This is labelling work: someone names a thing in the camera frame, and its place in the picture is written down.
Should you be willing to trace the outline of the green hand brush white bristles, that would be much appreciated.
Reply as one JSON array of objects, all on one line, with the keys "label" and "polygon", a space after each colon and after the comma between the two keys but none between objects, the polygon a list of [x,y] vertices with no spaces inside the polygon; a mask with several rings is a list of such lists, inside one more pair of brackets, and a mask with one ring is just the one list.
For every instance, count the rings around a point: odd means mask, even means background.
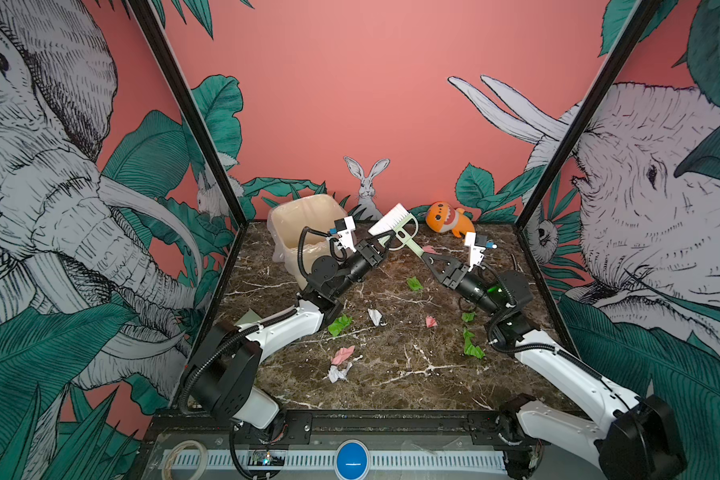
[{"label": "green hand brush white bristles", "polygon": [[421,258],[424,251],[415,241],[415,236],[418,231],[419,223],[416,217],[401,203],[398,203],[381,217],[368,230],[368,233],[373,236],[381,232],[395,232],[395,239],[401,242],[401,248],[399,250],[408,249],[415,256]]}]

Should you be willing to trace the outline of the long green paper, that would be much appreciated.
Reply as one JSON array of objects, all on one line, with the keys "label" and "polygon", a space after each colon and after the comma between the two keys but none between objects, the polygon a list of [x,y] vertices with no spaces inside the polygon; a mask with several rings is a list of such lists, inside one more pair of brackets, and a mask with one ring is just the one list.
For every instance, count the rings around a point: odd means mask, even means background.
[{"label": "long green paper", "polygon": [[463,346],[463,353],[466,356],[477,358],[477,359],[483,359],[485,357],[484,351],[473,342],[473,338],[475,335],[470,332],[467,328],[463,330],[463,339],[464,339],[464,346]]}]

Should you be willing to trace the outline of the green plastic dustpan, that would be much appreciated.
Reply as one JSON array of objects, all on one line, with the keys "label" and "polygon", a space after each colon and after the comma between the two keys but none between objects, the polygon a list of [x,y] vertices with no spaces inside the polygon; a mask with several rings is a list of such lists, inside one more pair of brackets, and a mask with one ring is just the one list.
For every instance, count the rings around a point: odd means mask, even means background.
[{"label": "green plastic dustpan", "polygon": [[258,323],[261,320],[262,317],[260,315],[258,315],[254,310],[249,309],[242,317],[239,318],[235,325],[240,329],[245,329],[250,324]]}]

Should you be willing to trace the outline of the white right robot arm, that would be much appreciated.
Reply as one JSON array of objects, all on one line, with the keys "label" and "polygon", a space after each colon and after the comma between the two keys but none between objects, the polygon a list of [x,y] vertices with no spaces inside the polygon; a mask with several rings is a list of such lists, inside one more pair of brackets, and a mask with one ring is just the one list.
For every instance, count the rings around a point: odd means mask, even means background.
[{"label": "white right robot arm", "polygon": [[424,252],[421,259],[441,285],[488,314],[486,334],[495,351],[536,371],[586,415],[521,400],[509,413],[518,433],[588,461],[608,479],[674,479],[686,470],[672,408],[600,374],[532,322],[523,312],[533,294],[522,273],[495,273],[488,281],[452,256]]}]

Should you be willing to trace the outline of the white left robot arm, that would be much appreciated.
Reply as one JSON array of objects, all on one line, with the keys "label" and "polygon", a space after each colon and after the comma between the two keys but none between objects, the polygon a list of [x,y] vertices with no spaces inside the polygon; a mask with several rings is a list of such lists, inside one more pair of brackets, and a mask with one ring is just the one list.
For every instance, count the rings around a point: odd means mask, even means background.
[{"label": "white left robot arm", "polygon": [[392,230],[373,234],[354,251],[339,255],[336,236],[303,228],[297,266],[306,287],[289,308],[274,315],[239,326],[214,325],[185,367],[176,400],[179,411],[187,417],[209,415],[222,424],[269,429],[281,407],[255,387],[259,366],[337,319],[342,295],[386,259],[394,236]]}]

